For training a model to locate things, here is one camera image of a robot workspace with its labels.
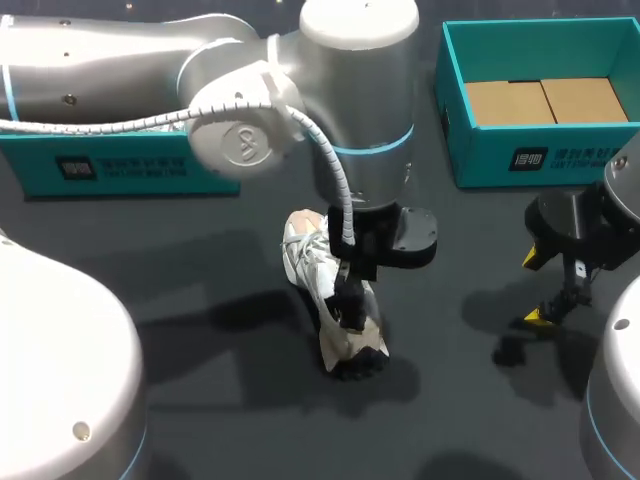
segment white cable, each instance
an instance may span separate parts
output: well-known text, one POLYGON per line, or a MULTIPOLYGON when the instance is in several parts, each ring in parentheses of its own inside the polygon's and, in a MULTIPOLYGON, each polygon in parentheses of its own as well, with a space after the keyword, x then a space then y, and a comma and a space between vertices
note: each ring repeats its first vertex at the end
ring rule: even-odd
MULTIPOLYGON (((53 134, 53 135, 107 135, 125 132, 134 132, 145 130, 147 128, 169 125, 176 122, 184 122, 194 118, 201 118, 210 115, 216 115, 229 111, 237 110, 253 110, 268 109, 273 110, 276 107, 270 102, 260 101, 251 102, 247 100, 234 100, 233 102, 220 102, 208 107, 192 107, 178 110, 176 112, 164 113, 154 117, 141 118, 138 120, 130 120, 127 122, 104 123, 93 125, 64 125, 54 123, 36 123, 36 122, 15 122, 11 120, 0 119, 0 130, 18 133, 35 133, 35 134, 53 134)), ((322 154, 326 158, 329 168, 333 173, 338 196, 342 203, 342 241, 347 245, 355 245, 355 237, 353 234, 353 203, 351 200, 351 190, 347 176, 344 173, 342 164, 338 159, 333 146, 324 132, 318 125, 307 115, 293 107, 287 106, 287 111, 296 122, 304 128, 309 135, 316 141, 322 154)))

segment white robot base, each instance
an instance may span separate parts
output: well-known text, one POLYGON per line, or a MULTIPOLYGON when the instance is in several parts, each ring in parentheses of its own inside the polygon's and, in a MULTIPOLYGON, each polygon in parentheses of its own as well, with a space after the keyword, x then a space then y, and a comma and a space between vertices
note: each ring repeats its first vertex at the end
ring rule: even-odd
POLYGON ((0 232, 0 480, 141 480, 140 342, 91 277, 0 232))
POLYGON ((595 480, 640 479, 640 277, 614 307, 595 359, 580 420, 595 480))

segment robotic arm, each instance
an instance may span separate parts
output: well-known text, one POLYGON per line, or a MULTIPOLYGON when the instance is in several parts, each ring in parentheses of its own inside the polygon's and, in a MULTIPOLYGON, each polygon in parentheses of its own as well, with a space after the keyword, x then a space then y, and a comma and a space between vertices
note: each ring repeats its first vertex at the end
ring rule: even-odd
POLYGON ((418 25, 415 0, 307 0, 298 31, 267 39, 224 14, 160 24, 5 15, 0 130, 184 121, 198 161, 237 179, 309 140, 341 263, 332 308, 340 328, 362 332, 358 305, 378 266, 422 267, 436 250, 433 215, 397 203, 412 161, 418 25))
MULTIPOLYGON (((543 330, 588 305, 594 272, 615 270, 640 250, 640 133, 605 166, 604 181, 578 194, 554 191, 536 198, 525 223, 535 245, 524 266, 538 270, 561 254, 561 292, 525 322, 543 330)), ((609 315, 583 401, 580 441, 595 480, 640 478, 640 277, 609 315)))

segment teal cardboard box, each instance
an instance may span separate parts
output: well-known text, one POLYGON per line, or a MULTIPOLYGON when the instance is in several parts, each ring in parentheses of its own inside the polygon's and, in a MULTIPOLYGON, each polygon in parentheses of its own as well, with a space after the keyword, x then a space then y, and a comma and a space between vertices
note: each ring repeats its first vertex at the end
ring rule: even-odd
POLYGON ((238 182, 206 170, 185 132, 0 135, 26 198, 235 195, 238 182))
POLYGON ((445 22, 435 94, 459 187, 588 184, 640 129, 640 27, 445 22))

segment brown cardboard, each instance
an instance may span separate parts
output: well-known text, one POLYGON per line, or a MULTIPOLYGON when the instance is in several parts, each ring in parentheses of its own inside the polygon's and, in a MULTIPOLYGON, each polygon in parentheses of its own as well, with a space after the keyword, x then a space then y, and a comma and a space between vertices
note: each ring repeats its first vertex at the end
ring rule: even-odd
POLYGON ((542 80, 557 123, 628 122, 608 78, 542 80))
POLYGON ((555 123, 540 82, 481 82, 466 87, 478 125, 555 123))

